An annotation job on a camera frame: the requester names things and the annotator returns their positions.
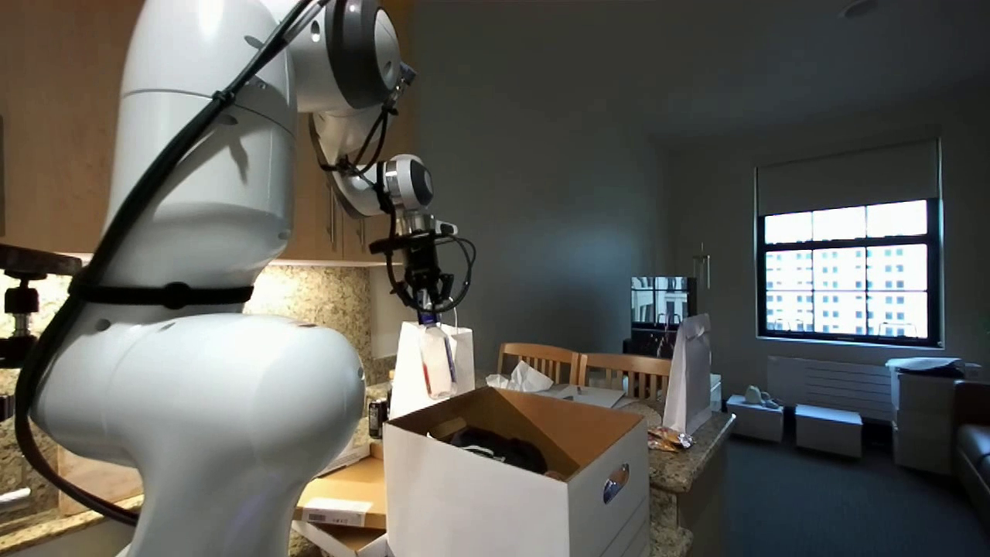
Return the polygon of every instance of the wall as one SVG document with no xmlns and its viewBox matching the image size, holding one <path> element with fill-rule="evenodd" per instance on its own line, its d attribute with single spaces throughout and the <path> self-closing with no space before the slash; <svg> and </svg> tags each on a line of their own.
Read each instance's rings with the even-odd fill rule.
<svg viewBox="0 0 990 557">
<path fill-rule="evenodd" d="M 616 62 L 555 51 L 546 23 L 555 17 L 536 23 L 518 5 L 412 14 L 433 207 L 480 249 L 458 313 L 474 329 L 480 373 L 496 369 L 504 340 L 618 351 L 628 279 L 680 262 L 668 258 L 658 146 L 585 87 Z"/>
<path fill-rule="evenodd" d="M 716 258 L 716 287 L 702 292 L 702 310 L 716 318 L 716 369 L 726 391 L 763 385 L 772 352 L 885 361 L 889 357 L 956 352 L 990 361 L 988 338 L 988 249 L 990 221 L 990 87 L 948 92 L 928 103 L 877 108 L 730 137 L 708 146 L 668 152 L 668 178 L 679 211 L 679 258 L 708 246 Z M 941 351 L 880 351 L 880 347 L 817 347 L 772 343 L 754 338 L 754 206 L 753 160 L 830 146 L 938 127 L 944 137 L 944 347 Z"/>
</svg>

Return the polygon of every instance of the radiator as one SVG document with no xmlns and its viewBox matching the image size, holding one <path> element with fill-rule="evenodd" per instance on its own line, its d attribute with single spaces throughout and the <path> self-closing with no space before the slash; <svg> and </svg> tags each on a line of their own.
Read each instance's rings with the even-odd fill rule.
<svg viewBox="0 0 990 557">
<path fill-rule="evenodd" d="M 782 407 L 830 407 L 894 421 L 894 374 L 889 367 L 772 357 L 768 391 Z"/>
</svg>

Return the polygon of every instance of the chair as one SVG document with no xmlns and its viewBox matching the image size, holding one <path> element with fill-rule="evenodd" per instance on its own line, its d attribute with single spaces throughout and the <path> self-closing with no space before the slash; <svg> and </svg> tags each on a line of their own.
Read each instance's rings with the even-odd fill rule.
<svg viewBox="0 0 990 557">
<path fill-rule="evenodd" d="M 580 385 L 580 357 L 582 352 L 555 343 L 501 343 L 499 374 L 510 374 L 518 361 L 526 361 L 555 385 Z"/>
<path fill-rule="evenodd" d="M 623 391 L 628 377 L 628 398 L 658 403 L 665 394 L 672 359 L 635 357 L 635 352 L 582 352 L 580 377 L 599 374 L 599 386 Z"/>
</svg>

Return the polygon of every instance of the wooden furniture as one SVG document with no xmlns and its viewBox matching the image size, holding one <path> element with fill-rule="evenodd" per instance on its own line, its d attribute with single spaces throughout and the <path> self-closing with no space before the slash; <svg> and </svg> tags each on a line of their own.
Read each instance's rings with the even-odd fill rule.
<svg viewBox="0 0 990 557">
<path fill-rule="evenodd" d="M 0 235 L 8 246 L 97 249 L 110 201 L 124 54 L 136 14 L 139 0 L 3 5 Z"/>
<path fill-rule="evenodd" d="M 555 385 L 580 385 L 582 352 L 555 343 L 501 343 L 499 374 L 510 374 L 518 361 L 526 361 L 547 374 Z"/>
<path fill-rule="evenodd" d="M 323 553 L 361 553 L 383 544 L 383 446 L 371 444 L 367 459 L 312 480 L 299 495 L 295 529 Z"/>
<path fill-rule="evenodd" d="M 580 385 L 624 391 L 624 398 L 656 403 L 665 394 L 668 369 L 672 359 L 635 352 L 582 352 Z"/>
</svg>

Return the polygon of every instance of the white box on table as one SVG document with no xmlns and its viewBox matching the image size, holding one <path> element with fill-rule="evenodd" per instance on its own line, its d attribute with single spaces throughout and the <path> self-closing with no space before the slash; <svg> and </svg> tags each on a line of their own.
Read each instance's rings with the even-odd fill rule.
<svg viewBox="0 0 990 557">
<path fill-rule="evenodd" d="M 827 407 L 795 407 L 795 446 L 860 459 L 864 415 Z"/>
<path fill-rule="evenodd" d="M 469 429 L 533 444 L 533 475 L 430 437 Z M 383 429 L 389 549 L 399 557 L 646 553 L 649 466 L 641 415 L 480 386 Z"/>
<path fill-rule="evenodd" d="M 782 444 L 782 407 L 747 407 L 747 398 L 730 398 L 726 413 L 737 415 L 737 437 Z"/>
</svg>

